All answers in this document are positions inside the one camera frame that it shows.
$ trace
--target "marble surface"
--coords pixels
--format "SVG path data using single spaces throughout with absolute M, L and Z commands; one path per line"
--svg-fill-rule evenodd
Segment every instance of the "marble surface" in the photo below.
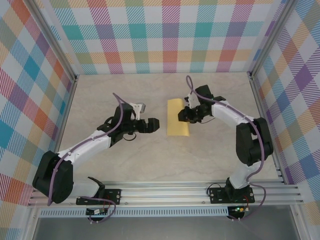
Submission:
M 247 74 L 191 73 L 195 87 L 208 84 L 214 96 L 252 117 L 258 110 Z M 185 73 L 82 75 L 78 81 L 60 149 L 89 136 L 114 115 L 117 101 L 112 93 L 131 103 L 143 102 L 141 118 L 158 118 L 160 129 L 122 140 L 95 155 L 75 171 L 77 178 L 100 181 L 201 181 L 225 180 L 240 162 L 236 133 L 219 119 L 190 124 L 190 136 L 167 136 L 167 100 L 190 92 Z M 254 179 L 276 179 L 272 157 Z

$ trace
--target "colorful plaid backdrop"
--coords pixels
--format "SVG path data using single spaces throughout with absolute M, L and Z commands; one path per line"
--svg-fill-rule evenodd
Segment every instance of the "colorful plaid backdrop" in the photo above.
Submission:
M 320 239 L 320 0 L 298 2 L 257 78 L 286 175 Z
M 267 31 L 265 32 L 262 41 L 260 42 L 259 48 L 258 48 L 258 50 L 256 51 L 256 53 L 254 55 L 253 61 L 252 61 L 251 65 L 250 65 L 250 67 L 248 69 L 248 72 L 251 72 L 253 70 L 253 68 L 254 68 L 254 66 L 255 66 L 255 64 L 257 62 L 257 59 L 260 56 L 260 53 L 261 53 L 262 49 L 264 49 L 264 47 L 265 47 L 265 45 L 267 43 L 267 40 L 268 40 L 268 38 L 270 36 L 270 33 L 274 29 L 274 27 L 276 25 L 276 22 L 277 22 L 278 18 L 280 17 L 280 15 L 281 15 L 281 13 L 282 13 L 287 1 L 288 0 L 281 0 L 281 3 L 278 6 L 278 9 L 276 10 L 276 12 L 274 14 L 274 16 L 272 18 L 272 21 L 271 21 Z
M 44 152 L 56 144 L 72 81 L 22 0 L 0 0 L 0 239 L 22 232 Z
M 281 0 L 37 2 L 79 73 L 122 74 L 246 72 Z

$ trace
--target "wire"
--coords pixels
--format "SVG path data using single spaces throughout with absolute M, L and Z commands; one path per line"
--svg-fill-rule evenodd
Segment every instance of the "wire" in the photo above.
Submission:
M 222 188 L 219 183 L 216 183 L 216 182 L 212 183 L 212 184 L 211 184 L 210 186 L 208 186 L 208 188 L 206 189 L 206 194 L 207 194 L 209 197 L 210 197 L 210 195 L 209 195 L 209 188 L 210 188 L 212 185 L 214 185 L 214 184 L 217 184 L 217 185 L 219 185 L 220 188 Z
M 118 101 L 119 103 L 119 106 L 120 106 L 120 118 L 119 118 L 119 121 L 118 123 L 112 128 L 110 129 L 109 131 L 101 134 L 101 135 L 98 135 L 98 136 L 95 136 L 93 138 L 87 138 L 86 140 L 78 143 L 77 145 L 75 145 L 70 151 L 68 151 L 65 155 L 63 155 L 60 160 L 57 162 L 57 164 L 55 165 L 54 169 L 53 169 L 53 173 L 52 173 L 52 176 L 51 176 L 51 181 L 50 181 L 50 187 L 49 187 L 49 196 L 48 196 L 48 203 L 47 205 L 50 206 L 52 204 L 52 195 L 53 195 L 53 189 L 54 189 L 54 182 L 55 182 L 55 178 L 56 178 L 56 174 L 57 174 L 57 171 L 59 169 L 59 166 L 60 164 L 63 162 L 63 160 L 70 154 L 70 153 L 73 153 L 77 148 L 81 147 L 82 145 L 90 142 L 90 141 L 94 141 L 98 138 L 102 138 L 110 133 L 112 133 L 114 130 L 116 130 L 119 125 L 121 124 L 121 121 L 122 121 L 122 118 L 124 116 L 124 109 L 123 109 L 123 106 L 121 104 L 121 101 L 124 102 L 124 100 L 122 100 L 122 98 L 120 98 L 117 94 L 113 93 L 113 95 L 115 96 L 115 99 Z
M 208 123 L 208 122 L 211 122 L 212 120 L 214 120 L 215 119 L 215 117 L 213 117 L 212 119 L 210 119 L 209 121 L 205 121 L 205 122 L 200 122 L 201 124 L 206 124 L 206 123 Z
M 105 201 L 105 202 L 110 203 L 110 204 L 112 204 L 114 206 L 114 209 L 112 210 L 112 212 L 108 216 L 105 216 L 104 218 L 102 218 L 100 221 L 93 221 L 91 219 L 91 215 L 90 215 L 89 216 L 90 224 L 103 223 L 104 221 L 108 220 L 116 212 L 117 205 L 115 204 L 114 201 L 111 201 L 111 200 L 108 200 L 108 199 L 104 199 L 104 198 L 95 198 L 95 197 L 88 197 L 88 196 L 82 196 L 81 198 L 88 199 L 88 200 Z
M 261 138 L 261 135 L 260 135 L 260 133 L 259 133 L 259 131 L 258 131 L 258 129 L 257 129 L 257 126 L 256 126 L 246 115 L 244 115 L 242 112 L 238 111 L 238 110 L 235 109 L 234 107 L 230 106 L 229 104 L 226 104 L 226 103 L 224 103 L 224 102 L 220 102 L 220 101 L 217 101 L 217 100 L 214 100 L 214 99 L 210 99 L 210 98 L 207 98 L 207 97 L 204 97 L 204 96 L 201 96 L 200 94 L 198 94 L 198 93 L 194 90 L 194 88 L 193 88 L 194 84 L 193 84 L 192 79 L 191 79 L 191 77 L 190 77 L 189 75 L 187 75 L 187 76 L 185 77 L 185 80 L 186 80 L 186 84 L 187 84 L 187 85 L 189 86 L 189 88 L 191 89 L 191 92 L 194 93 L 195 95 L 197 95 L 198 98 L 201 98 L 201 99 L 203 99 L 203 100 L 207 100 L 207 101 L 213 102 L 213 103 L 215 103 L 215 104 L 224 106 L 224 107 L 232 110 L 233 112 L 235 112 L 236 114 L 238 114 L 241 118 L 247 120 L 248 123 L 253 127 L 253 129 L 254 129 L 254 131 L 255 131 L 255 133 L 256 133 L 256 136 L 257 136 L 259 145 L 260 145 L 260 149 L 261 149 L 261 164 L 260 164 L 259 168 L 258 168 L 256 171 L 254 171 L 254 172 L 252 172 L 251 174 L 249 174 L 249 176 L 246 178 L 246 181 L 249 182 L 249 179 L 250 179 L 253 175 L 255 175 L 255 174 L 257 174 L 257 173 L 259 173 L 259 172 L 261 171 L 261 169 L 262 169 L 263 166 L 264 166 L 264 161 L 265 161 L 265 149 L 264 149 L 264 144 L 263 144 L 263 142 L 262 142 L 262 138 Z M 254 212 L 252 212 L 250 215 L 247 215 L 247 216 L 243 217 L 243 218 L 242 218 L 243 220 L 249 218 L 249 217 L 252 216 L 254 213 L 256 213 L 256 212 L 259 210 L 259 208 L 264 204 L 264 202 L 265 202 L 265 200 L 266 200 L 266 196 L 267 196 L 267 191 L 266 191 L 266 189 L 265 189 L 263 186 L 258 185 L 258 184 L 254 184 L 254 183 L 250 183 L 250 184 L 251 184 L 252 186 L 254 186 L 254 187 L 261 188 L 261 189 L 263 190 L 263 198 L 262 198 L 262 201 L 260 202 L 258 208 L 257 208 Z
M 134 134 L 134 137 L 132 139 L 126 139 L 124 136 L 122 138 L 128 142 L 131 142 L 137 138 L 137 134 L 136 133 L 133 133 L 133 134 Z
M 245 198 L 245 200 L 246 200 L 246 207 L 249 207 L 249 199 L 247 198 L 247 196 L 246 196 L 246 195 L 244 195 L 243 197 L 244 197 L 244 198 Z
M 105 204 L 106 204 L 106 202 L 104 201 L 104 202 L 103 202 L 103 211 L 105 211 Z M 109 210 L 110 205 L 111 205 L 111 203 L 109 202 L 109 206 L 108 206 L 108 208 L 106 209 L 106 212 Z

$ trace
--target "base mounting plate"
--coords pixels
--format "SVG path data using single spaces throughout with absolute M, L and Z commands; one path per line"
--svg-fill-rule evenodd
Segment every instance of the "base mounting plate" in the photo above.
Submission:
M 255 202 L 255 196 L 252 188 L 250 187 L 250 193 L 246 195 L 249 204 Z M 245 196 L 241 197 L 237 201 L 230 201 L 224 187 L 211 187 L 209 188 L 209 196 L 211 204 L 246 204 L 247 199 Z
M 105 189 L 103 199 L 113 201 L 116 205 L 120 204 L 121 189 Z M 86 198 L 77 198 L 75 201 L 76 205 L 103 205 L 104 201 L 90 200 Z

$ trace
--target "purple cable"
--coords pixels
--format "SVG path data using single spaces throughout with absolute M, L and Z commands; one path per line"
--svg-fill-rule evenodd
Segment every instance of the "purple cable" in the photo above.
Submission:
M 228 104 L 225 104 L 225 103 L 223 103 L 223 102 L 220 102 L 220 101 L 217 101 L 217 100 L 213 100 L 213 99 L 210 99 L 210 98 L 207 98 L 207 97 L 204 97 L 204 96 L 201 96 L 200 94 L 198 94 L 198 93 L 194 90 L 194 88 L 193 88 L 194 84 L 193 84 L 192 79 L 191 79 L 191 77 L 190 77 L 189 75 L 186 76 L 185 80 L 186 80 L 186 84 L 187 84 L 188 87 L 191 89 L 191 92 L 194 93 L 195 95 L 197 95 L 199 98 L 204 99 L 204 100 L 207 100 L 207 101 L 210 101 L 210 102 L 213 102 L 213 103 L 215 103 L 215 104 L 224 106 L 224 107 L 232 110 L 233 112 L 235 112 L 236 114 L 238 114 L 241 118 L 244 118 L 245 120 L 247 120 L 248 123 L 253 127 L 253 129 L 254 129 L 254 131 L 255 131 L 255 133 L 256 133 L 257 139 L 258 139 L 258 141 L 259 141 L 260 148 L 261 148 L 261 164 L 260 164 L 260 167 L 258 168 L 257 171 L 249 174 L 249 176 L 246 178 L 246 181 L 249 182 L 249 179 L 250 179 L 253 175 L 255 175 L 255 174 L 257 174 L 257 173 L 259 173 L 259 172 L 261 171 L 261 169 L 262 169 L 263 166 L 264 166 L 264 161 L 265 161 L 265 149 L 264 149 L 264 144 L 263 144 L 263 142 L 262 142 L 262 138 L 261 138 L 261 136 L 260 136 L 260 133 L 259 133 L 256 125 L 255 125 L 246 115 L 244 115 L 242 112 L 238 111 L 238 110 L 235 109 L 234 107 L 232 107 L 232 106 L 230 106 L 230 105 L 228 105 Z M 254 183 L 250 183 L 250 184 L 251 184 L 252 186 L 254 186 L 254 187 L 261 188 L 261 189 L 263 190 L 263 198 L 262 198 L 262 201 L 260 202 L 260 205 L 258 206 L 258 209 L 259 209 L 259 208 L 264 204 L 264 202 L 265 202 L 265 200 L 266 200 L 267 191 L 266 191 L 266 189 L 265 189 L 263 186 L 261 186 L 261 185 L 257 185 L 257 184 L 254 184 Z M 250 216 L 253 215 L 253 213 L 251 213 L 251 214 L 248 215 L 248 216 L 243 217 L 242 219 L 244 220 L 244 219 L 249 218 Z
M 89 220 L 91 224 L 99 224 L 99 223 L 103 223 L 104 221 L 108 220 L 115 212 L 116 212 L 116 204 L 114 201 L 108 200 L 108 199 L 104 199 L 104 198 L 95 198 L 95 197 L 88 197 L 88 196 L 82 196 L 81 198 L 83 199 L 89 199 L 89 200 L 96 200 L 96 201 L 104 201 L 107 203 L 111 203 L 114 206 L 114 209 L 112 210 L 112 212 L 108 215 L 105 216 L 104 218 L 102 218 L 100 221 L 93 221 L 91 219 L 91 215 L 89 216 Z
M 81 147 L 82 145 L 90 142 L 90 141 L 94 141 L 98 138 L 102 138 L 106 135 L 108 135 L 109 133 L 112 133 L 114 130 L 117 129 L 117 127 L 119 127 L 119 125 L 121 124 L 121 121 L 122 121 L 122 118 L 124 116 L 124 110 L 123 110 L 123 107 L 122 107 L 122 104 L 121 104 L 121 101 L 126 103 L 124 100 L 122 100 L 117 94 L 113 93 L 113 95 L 115 96 L 115 99 L 118 101 L 119 105 L 120 105 L 120 118 L 119 118 L 119 121 L 118 123 L 114 126 L 114 128 L 112 128 L 111 130 L 101 134 L 101 135 L 98 135 L 98 136 L 95 136 L 94 138 L 88 138 L 82 142 L 79 142 L 77 145 L 75 145 L 72 149 L 70 149 L 70 151 L 68 151 L 65 155 L 63 155 L 60 160 L 58 161 L 58 163 L 55 165 L 55 168 L 53 169 L 53 173 L 52 173 L 52 176 L 51 176 L 51 181 L 50 181 L 50 188 L 49 188 L 49 197 L 48 197 L 48 203 L 47 205 L 50 206 L 52 204 L 52 195 L 53 195 L 53 188 L 54 188 L 54 182 L 55 182 L 55 177 L 56 177 L 56 174 L 57 174 L 57 171 L 58 171 L 58 168 L 60 166 L 60 164 L 63 162 L 63 160 L 69 155 L 69 153 L 73 153 L 77 148 Z

